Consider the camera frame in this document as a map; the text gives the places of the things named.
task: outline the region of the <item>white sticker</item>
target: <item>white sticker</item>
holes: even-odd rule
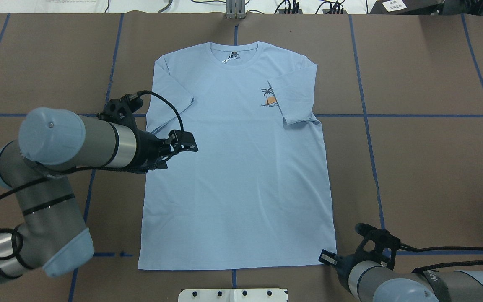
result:
[[[402,0],[391,0],[387,2],[382,2],[383,6],[385,6],[385,9],[387,11],[399,11],[403,10],[404,8],[407,8],[406,5],[404,4],[404,1]]]

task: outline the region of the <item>brown table surface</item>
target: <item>brown table surface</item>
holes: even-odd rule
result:
[[[483,246],[483,17],[1,14],[0,147],[31,109],[96,113],[107,97],[149,89],[161,55],[233,44],[235,26],[238,44],[269,42],[318,64],[314,113],[339,253],[360,243],[357,222],[415,247]],[[141,128],[147,109],[138,111]],[[176,301],[181,289],[231,287],[281,287],[292,302],[353,301],[327,266],[140,271],[144,176],[69,178],[96,256],[73,274],[35,270],[0,285],[0,301]],[[0,227],[22,221],[15,197],[0,202]],[[399,253],[395,270],[474,259],[483,254]]]

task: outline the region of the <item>clothing tag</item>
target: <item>clothing tag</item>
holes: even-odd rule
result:
[[[408,8],[402,0],[391,0],[387,2],[382,2],[382,4],[383,6],[385,6],[385,9],[387,11],[399,11],[403,10],[404,8]]]
[[[228,57],[228,58],[226,58],[226,59],[224,59],[222,62],[223,62],[223,64],[226,64],[226,63],[227,63],[228,61],[230,61],[230,60],[235,60],[235,59],[239,59],[239,58],[240,58],[240,56],[238,55],[238,53],[237,53],[237,52],[232,52],[232,53],[229,55],[229,57]]]

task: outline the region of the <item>white mounting plate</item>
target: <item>white mounting plate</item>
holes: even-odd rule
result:
[[[288,302],[287,293],[287,289],[183,290],[178,302]]]

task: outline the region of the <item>robotic arm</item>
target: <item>robotic arm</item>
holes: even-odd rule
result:
[[[341,285],[356,300],[361,302],[483,302],[483,271],[458,270],[440,273],[429,269],[429,266],[417,268],[412,273],[400,274],[393,271],[396,251],[399,249],[424,252],[424,250],[462,249],[461,247],[415,249],[401,243],[399,238],[385,229],[357,224],[355,231],[364,237],[355,254],[343,257],[322,250],[319,260],[337,270]],[[374,249],[370,252],[364,250],[368,241],[375,243]],[[390,250],[390,258],[384,255],[384,249]],[[440,267],[476,265],[474,261],[446,264]]]
[[[180,122],[167,139],[139,130],[133,112],[144,94],[169,105]],[[66,174],[87,169],[146,173],[181,151],[198,151],[176,109],[140,91],[110,100],[97,119],[38,108],[21,124],[18,141],[0,149],[0,185],[16,193],[25,222],[0,229],[0,283],[41,267],[50,277],[72,271],[94,254],[92,239]]]

